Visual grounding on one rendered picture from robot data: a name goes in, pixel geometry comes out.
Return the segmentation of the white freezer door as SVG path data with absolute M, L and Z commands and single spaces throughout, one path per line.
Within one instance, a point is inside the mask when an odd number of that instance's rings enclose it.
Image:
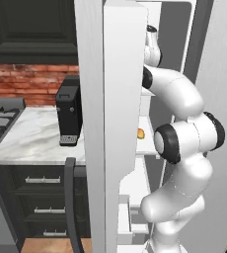
M 147 10 L 74 0 L 92 253 L 117 252 L 119 182 L 135 167 Z

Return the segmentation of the white freezer rack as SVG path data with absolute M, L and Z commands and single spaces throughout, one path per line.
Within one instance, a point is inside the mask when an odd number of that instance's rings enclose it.
M 154 131 L 150 122 L 150 118 L 140 117 L 138 127 L 144 130 L 145 137 L 137 140 L 136 154 L 154 155 L 157 159 L 159 159 L 160 155 L 156 151 L 154 145 Z

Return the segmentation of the grey fridge freezer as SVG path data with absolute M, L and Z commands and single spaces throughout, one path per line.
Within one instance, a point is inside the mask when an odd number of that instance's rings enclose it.
M 190 35 L 185 75 L 197 85 L 205 109 L 223 124 L 226 139 L 208 155 L 214 172 L 204 191 L 205 210 L 180 234 L 188 253 L 227 253 L 227 0 L 197 0 L 193 22 L 191 6 L 164 3 L 159 44 L 161 65 L 178 70 Z

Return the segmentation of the black coffee machine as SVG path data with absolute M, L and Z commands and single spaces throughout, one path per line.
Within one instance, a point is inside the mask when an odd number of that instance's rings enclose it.
M 59 144 L 76 146 L 83 123 L 78 75 L 68 75 L 64 78 L 56 93 L 55 102 L 60 132 Z

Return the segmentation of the black drawer front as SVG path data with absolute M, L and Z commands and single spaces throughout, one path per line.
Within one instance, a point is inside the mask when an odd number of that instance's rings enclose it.
M 89 214 L 88 200 L 82 195 L 78 195 L 75 200 L 75 213 L 79 220 L 85 219 Z M 64 214 L 52 214 L 52 213 L 34 213 L 34 209 L 63 209 L 65 207 L 65 198 L 63 195 L 21 195 L 19 201 L 22 205 L 22 210 L 26 220 L 34 219 L 56 219 L 63 220 L 66 218 Z
M 90 225 L 85 221 L 79 221 L 78 224 L 78 235 L 82 238 L 90 238 L 91 230 Z M 28 223 L 29 231 L 32 237 L 45 237 L 42 233 L 46 231 L 67 231 L 67 236 L 69 236 L 68 227 L 66 221 L 31 221 Z
M 13 166 L 11 169 L 14 191 L 18 193 L 64 193 L 64 166 L 63 165 L 21 165 Z M 59 184 L 27 184 L 25 179 L 30 178 L 58 178 Z

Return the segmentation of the black wall cupboard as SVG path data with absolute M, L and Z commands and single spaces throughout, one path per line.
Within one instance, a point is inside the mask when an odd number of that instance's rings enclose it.
M 74 0 L 0 0 L 0 63 L 77 64 Z

